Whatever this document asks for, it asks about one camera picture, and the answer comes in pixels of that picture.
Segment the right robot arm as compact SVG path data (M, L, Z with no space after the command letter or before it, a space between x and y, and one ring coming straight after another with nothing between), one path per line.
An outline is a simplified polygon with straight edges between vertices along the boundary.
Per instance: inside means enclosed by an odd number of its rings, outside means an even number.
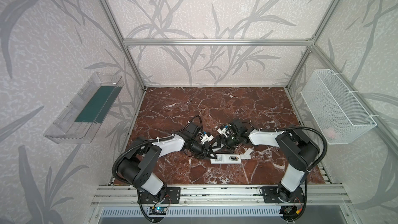
M295 193L328 150L325 136L314 128L304 126L263 129L256 128L251 122L235 119L217 132L210 146L218 150L232 150L240 144L250 144L278 147L283 152L288 166L278 185L280 197Z

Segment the white remote with coloured buttons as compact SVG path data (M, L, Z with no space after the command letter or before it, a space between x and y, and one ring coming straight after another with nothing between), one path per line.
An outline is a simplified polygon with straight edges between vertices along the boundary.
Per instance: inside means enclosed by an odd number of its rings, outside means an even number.
M243 154L240 154L240 159L241 160L250 160L251 159L251 153L254 150L252 148L248 148Z

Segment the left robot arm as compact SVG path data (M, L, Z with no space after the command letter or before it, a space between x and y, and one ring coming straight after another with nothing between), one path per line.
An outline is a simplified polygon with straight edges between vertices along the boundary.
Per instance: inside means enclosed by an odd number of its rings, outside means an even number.
M199 138L207 137L199 115L169 136L146 140L139 137L114 162L113 177L138 191L162 199L166 194L166 184L153 173L158 159L182 150L190 151L198 159L217 159L212 144L199 141Z

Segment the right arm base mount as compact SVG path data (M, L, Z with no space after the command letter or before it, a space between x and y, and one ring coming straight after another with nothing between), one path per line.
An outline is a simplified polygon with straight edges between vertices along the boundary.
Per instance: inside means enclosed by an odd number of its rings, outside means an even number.
M260 195L264 203L304 203L305 192L302 187L298 187L294 192L283 187L264 186L260 188Z

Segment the white remote control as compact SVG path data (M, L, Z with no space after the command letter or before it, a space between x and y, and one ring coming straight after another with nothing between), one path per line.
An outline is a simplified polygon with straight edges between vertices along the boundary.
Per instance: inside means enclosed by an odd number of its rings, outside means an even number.
M215 159L210 159L211 164L241 164L240 155L217 154Z

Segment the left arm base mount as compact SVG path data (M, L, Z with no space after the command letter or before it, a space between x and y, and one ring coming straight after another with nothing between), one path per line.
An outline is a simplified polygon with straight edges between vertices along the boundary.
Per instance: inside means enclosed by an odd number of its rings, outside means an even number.
M148 191L139 191L138 196L142 204L179 204L181 195L180 187L166 187L155 195L150 194Z

